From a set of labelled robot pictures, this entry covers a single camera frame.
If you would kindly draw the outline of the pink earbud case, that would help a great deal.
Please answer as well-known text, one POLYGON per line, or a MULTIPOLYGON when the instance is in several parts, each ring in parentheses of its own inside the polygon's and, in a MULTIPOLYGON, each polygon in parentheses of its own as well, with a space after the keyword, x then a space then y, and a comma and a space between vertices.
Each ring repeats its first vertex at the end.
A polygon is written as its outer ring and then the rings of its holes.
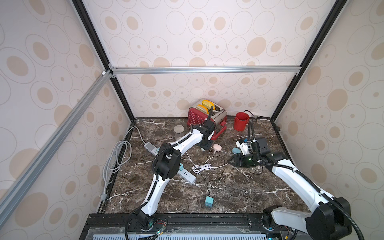
POLYGON ((222 147, 219 144, 214 144, 213 149, 215 152, 220 152, 222 150, 222 147))

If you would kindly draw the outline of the blue earbud case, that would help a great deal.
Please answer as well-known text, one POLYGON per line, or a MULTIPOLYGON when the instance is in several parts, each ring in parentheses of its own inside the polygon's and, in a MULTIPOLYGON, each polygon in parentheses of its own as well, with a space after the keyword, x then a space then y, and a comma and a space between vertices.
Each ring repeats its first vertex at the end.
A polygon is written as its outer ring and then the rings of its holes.
POLYGON ((241 154, 242 151, 240 149, 238 149, 238 148, 232 148, 232 153, 233 154, 241 154))

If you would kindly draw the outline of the teal charger with white cable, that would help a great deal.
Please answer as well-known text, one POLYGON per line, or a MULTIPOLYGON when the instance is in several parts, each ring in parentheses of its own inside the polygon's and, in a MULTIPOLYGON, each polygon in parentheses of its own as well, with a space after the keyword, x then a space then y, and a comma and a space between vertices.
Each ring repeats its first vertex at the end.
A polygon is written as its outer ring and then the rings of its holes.
POLYGON ((215 167, 213 166, 211 163, 210 163, 210 160, 212 160, 214 157, 211 157, 209 159, 207 159, 203 165, 197 165, 195 164, 195 162, 192 161, 190 155, 188 153, 186 153, 187 157, 184 158, 184 160, 188 160, 189 162, 192 163, 192 171, 195 173, 195 174, 200 174, 201 172, 203 171, 208 171, 208 170, 212 170, 212 169, 216 169, 216 168, 219 168, 219 167, 215 167))

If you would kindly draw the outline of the white power strip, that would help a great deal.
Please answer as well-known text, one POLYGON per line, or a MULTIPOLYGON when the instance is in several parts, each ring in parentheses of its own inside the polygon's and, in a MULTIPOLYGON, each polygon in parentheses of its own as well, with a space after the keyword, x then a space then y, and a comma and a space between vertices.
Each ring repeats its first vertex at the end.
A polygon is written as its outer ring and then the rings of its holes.
POLYGON ((179 175, 190 184, 194 184, 196 177, 184 168, 181 163, 181 153, 171 148, 171 145, 165 143, 160 148, 156 148, 152 143, 147 142, 145 149, 155 156, 155 176, 163 180, 172 179, 179 175))

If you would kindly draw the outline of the teal charger with black cable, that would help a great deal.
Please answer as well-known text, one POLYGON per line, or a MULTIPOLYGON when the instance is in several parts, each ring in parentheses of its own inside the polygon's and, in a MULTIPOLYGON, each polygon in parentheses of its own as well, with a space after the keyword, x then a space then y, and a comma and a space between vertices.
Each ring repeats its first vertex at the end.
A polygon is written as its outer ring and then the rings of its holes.
POLYGON ((218 155, 218 156, 214 156, 214 158, 223 158, 223 164, 221 166, 216 166, 216 167, 210 167, 210 169, 220 169, 220 168, 223 168, 223 171, 221 172, 219 178, 216 178, 216 179, 212 179, 212 180, 209 180, 206 184, 206 187, 207 187, 207 196, 206 196, 206 199, 205 199, 205 206, 208 207, 208 208, 212 208, 213 205, 214 205, 214 198, 211 197, 211 182, 219 182, 222 178, 223 178, 223 174, 226 170, 226 165, 228 164, 227 163, 227 158, 225 155, 221 154, 221 155, 218 155))

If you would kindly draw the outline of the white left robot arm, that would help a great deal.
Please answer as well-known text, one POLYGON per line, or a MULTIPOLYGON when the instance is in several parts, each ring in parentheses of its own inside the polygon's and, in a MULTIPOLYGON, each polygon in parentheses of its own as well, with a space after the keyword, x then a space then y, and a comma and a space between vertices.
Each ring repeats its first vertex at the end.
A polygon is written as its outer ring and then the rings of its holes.
POLYGON ((168 182, 177 175, 182 155, 195 145, 203 150, 211 148, 216 128, 216 123, 211 120, 212 113, 213 107, 210 108, 205 121, 199 125, 192 125, 188 134, 174 143, 161 145, 159 153, 152 162, 154 175, 151 187, 143 203, 133 210, 143 230, 148 231, 152 228, 160 198, 168 182))

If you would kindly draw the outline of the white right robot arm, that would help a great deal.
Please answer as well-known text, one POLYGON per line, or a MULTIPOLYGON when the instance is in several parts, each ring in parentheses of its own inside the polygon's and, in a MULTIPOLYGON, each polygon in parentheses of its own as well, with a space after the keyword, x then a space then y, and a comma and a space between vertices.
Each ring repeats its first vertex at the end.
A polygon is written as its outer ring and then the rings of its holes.
POLYGON ((308 234, 313 240, 340 240, 352 232, 358 239, 365 237, 351 217, 350 203, 343 197, 336 198, 323 190, 281 152, 271 152, 263 137, 257 138, 252 122, 248 124, 248 136, 240 140, 241 152, 234 154, 228 163, 234 167, 263 166, 282 179, 307 205, 309 212, 289 210, 280 206, 264 209, 263 227, 273 231, 278 226, 290 227, 308 234))

